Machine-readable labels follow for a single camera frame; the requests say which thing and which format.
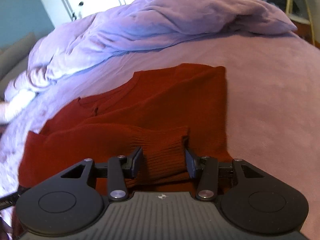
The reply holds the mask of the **red knit cardigan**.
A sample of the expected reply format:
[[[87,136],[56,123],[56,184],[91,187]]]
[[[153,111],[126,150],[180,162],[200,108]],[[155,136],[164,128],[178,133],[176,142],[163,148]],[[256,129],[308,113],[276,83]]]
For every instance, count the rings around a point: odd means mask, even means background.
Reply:
[[[19,185],[31,189],[86,158],[102,163],[141,147],[144,160],[128,188],[193,194],[186,147],[231,161],[226,103],[224,67],[181,64],[135,72],[116,89],[73,100],[39,133],[29,132]]]

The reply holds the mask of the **pink fleece bed blanket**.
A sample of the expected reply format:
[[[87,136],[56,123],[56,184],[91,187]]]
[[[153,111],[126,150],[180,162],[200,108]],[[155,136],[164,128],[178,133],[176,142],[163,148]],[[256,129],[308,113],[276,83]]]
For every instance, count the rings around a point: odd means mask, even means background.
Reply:
[[[39,132],[64,105],[117,88],[137,71],[182,63],[226,68],[230,155],[304,194],[309,215],[302,233],[319,239],[319,50],[293,34],[212,35],[162,50],[118,55],[58,81],[5,129],[1,195],[17,189],[27,133]]]

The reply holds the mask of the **lilac crumpled duvet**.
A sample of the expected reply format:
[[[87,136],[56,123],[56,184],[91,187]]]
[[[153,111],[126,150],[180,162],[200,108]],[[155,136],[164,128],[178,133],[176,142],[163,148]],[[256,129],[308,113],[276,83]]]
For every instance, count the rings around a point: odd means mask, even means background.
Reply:
[[[280,35],[296,26],[262,0],[135,0],[58,26],[35,43],[28,66],[9,81],[1,102],[8,124],[59,79],[127,51],[167,48],[225,30]]]

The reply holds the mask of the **white side table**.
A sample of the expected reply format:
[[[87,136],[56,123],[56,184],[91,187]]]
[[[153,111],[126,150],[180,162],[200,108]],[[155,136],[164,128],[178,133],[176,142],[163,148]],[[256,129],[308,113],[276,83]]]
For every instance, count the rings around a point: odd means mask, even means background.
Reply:
[[[295,33],[315,46],[315,31],[309,0],[286,0],[285,14],[297,26]]]

